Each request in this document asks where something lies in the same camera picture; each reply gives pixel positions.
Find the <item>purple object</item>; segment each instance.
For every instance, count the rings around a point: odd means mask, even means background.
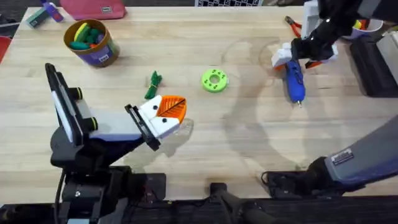
[[[101,41],[104,39],[104,34],[98,34],[97,36],[97,44],[101,43]]]
[[[51,5],[49,2],[46,0],[41,0],[43,3],[43,7],[45,10],[48,12],[48,14],[56,21],[56,22],[61,22],[63,21],[63,16],[58,12],[58,9]]]
[[[89,65],[98,65],[111,58],[112,55],[113,52],[111,48],[108,45],[105,45],[101,50],[97,52],[92,52],[86,55],[78,55],[78,56]]]

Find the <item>green rope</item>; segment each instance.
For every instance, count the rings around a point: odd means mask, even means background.
[[[153,72],[152,77],[150,78],[150,86],[145,95],[145,99],[150,100],[156,95],[157,87],[159,86],[160,82],[162,81],[162,76],[158,75],[156,71]]]

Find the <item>container of toy pieces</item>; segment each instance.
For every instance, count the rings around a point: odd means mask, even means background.
[[[111,65],[120,53],[109,30],[96,19],[74,23],[65,32],[63,41],[73,53],[94,67]]]

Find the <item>pliers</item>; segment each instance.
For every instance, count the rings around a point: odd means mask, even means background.
[[[292,27],[294,35],[296,35],[296,37],[301,37],[300,32],[297,30],[301,29],[301,24],[294,22],[294,20],[290,16],[286,16],[285,21]]]

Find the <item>orange and white object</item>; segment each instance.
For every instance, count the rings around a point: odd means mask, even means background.
[[[139,113],[149,130],[162,139],[180,127],[187,111],[187,100],[181,96],[160,96],[139,107]]]

